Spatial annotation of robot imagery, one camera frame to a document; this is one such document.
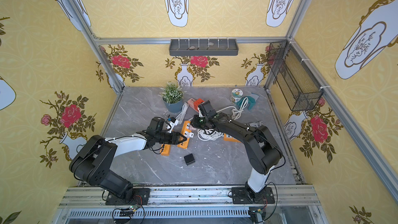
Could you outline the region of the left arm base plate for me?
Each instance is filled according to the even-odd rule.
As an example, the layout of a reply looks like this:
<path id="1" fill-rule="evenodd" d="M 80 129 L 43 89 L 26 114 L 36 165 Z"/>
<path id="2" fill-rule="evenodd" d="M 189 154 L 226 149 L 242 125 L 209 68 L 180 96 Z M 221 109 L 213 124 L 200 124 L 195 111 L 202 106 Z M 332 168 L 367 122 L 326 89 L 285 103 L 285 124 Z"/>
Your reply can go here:
<path id="1" fill-rule="evenodd" d="M 105 205 L 147 205 L 150 197 L 150 188 L 134 188 L 127 194 L 126 199 L 121 199 L 110 193 Z"/>

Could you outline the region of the pink power strip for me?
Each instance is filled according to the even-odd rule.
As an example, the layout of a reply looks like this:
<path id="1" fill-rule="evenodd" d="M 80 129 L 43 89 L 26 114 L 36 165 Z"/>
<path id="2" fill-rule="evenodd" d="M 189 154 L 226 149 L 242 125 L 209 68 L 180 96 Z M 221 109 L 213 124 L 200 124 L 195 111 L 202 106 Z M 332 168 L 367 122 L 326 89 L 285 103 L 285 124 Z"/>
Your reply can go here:
<path id="1" fill-rule="evenodd" d="M 196 101 L 195 99 L 190 98 L 190 99 L 187 101 L 188 106 L 194 109 L 194 103 L 195 103 L 195 101 Z"/>

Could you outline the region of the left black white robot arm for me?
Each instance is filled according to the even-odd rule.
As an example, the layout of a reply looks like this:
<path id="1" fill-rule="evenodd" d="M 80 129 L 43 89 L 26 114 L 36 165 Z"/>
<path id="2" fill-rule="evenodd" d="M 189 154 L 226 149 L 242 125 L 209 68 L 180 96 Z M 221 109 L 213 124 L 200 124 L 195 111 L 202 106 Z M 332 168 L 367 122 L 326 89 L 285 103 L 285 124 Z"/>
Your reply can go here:
<path id="1" fill-rule="evenodd" d="M 187 140 L 179 132 L 141 131 L 118 138 L 92 136 L 69 165 L 76 179 L 99 186 L 118 199 L 130 203 L 135 198 L 133 184 L 113 172 L 110 167 L 119 155 L 152 148 L 155 144 L 178 145 Z"/>

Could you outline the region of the red cube adapter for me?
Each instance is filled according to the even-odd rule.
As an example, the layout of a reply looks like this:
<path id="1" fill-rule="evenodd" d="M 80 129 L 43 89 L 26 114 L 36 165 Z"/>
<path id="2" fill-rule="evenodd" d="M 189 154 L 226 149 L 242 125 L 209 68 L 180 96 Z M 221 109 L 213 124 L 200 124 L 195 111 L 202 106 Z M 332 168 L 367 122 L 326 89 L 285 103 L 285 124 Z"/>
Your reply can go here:
<path id="1" fill-rule="evenodd" d="M 194 101 L 193 103 L 194 110 L 199 112 L 199 105 L 201 105 L 202 103 L 204 103 L 204 100 L 202 99 L 197 99 L 196 101 Z"/>

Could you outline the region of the black plug adapter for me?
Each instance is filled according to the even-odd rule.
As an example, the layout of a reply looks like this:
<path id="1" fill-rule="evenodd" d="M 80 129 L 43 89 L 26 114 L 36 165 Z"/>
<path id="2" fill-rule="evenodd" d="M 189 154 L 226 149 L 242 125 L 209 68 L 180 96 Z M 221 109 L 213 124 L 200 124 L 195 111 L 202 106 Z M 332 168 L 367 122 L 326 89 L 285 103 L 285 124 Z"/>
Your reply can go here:
<path id="1" fill-rule="evenodd" d="M 191 154 L 184 156 L 184 162 L 185 162 L 186 166 L 189 166 L 189 165 L 195 163 L 194 155 L 191 153 Z"/>

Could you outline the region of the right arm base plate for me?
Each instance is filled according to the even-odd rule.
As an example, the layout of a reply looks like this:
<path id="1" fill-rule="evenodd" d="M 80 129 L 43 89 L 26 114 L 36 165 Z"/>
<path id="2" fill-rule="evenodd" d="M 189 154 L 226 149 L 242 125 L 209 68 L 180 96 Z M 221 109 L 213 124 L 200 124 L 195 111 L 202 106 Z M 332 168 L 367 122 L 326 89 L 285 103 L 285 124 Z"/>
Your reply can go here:
<path id="1" fill-rule="evenodd" d="M 276 202 L 276 195 L 271 187 L 265 187 L 258 193 L 249 187 L 233 187 L 231 193 L 233 204 L 274 204 Z"/>

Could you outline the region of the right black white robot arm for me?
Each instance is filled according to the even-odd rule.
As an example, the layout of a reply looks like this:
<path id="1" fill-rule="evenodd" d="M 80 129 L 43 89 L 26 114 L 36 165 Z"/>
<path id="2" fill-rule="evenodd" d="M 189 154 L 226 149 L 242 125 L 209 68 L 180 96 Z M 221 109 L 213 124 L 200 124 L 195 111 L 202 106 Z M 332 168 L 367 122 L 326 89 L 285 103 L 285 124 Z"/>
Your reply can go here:
<path id="1" fill-rule="evenodd" d="M 194 115 L 191 125 L 200 130 L 213 129 L 227 134 L 245 146 L 252 166 L 250 177 L 245 184 L 245 191 L 251 202 L 261 199 L 270 173 L 277 169 L 281 159 L 284 160 L 284 154 L 268 127 L 264 125 L 258 128 L 252 127 L 233 120 L 224 113 L 213 117 Z"/>

